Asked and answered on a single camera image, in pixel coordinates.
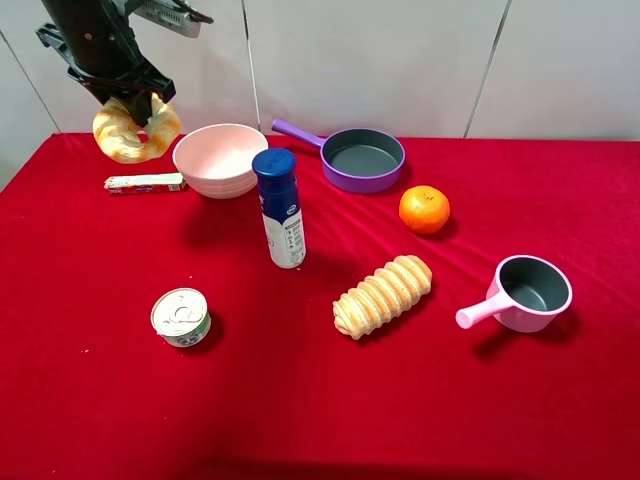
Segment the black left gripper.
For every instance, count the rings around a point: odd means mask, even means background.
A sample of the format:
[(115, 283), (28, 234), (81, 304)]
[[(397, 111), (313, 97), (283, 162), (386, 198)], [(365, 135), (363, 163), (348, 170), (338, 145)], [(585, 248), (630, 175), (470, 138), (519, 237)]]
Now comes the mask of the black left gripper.
[(142, 54), (129, 24), (141, 1), (45, 1), (51, 21), (36, 35), (68, 64), (69, 75), (101, 103), (120, 100), (134, 123), (145, 127), (152, 95), (168, 102), (173, 81)]

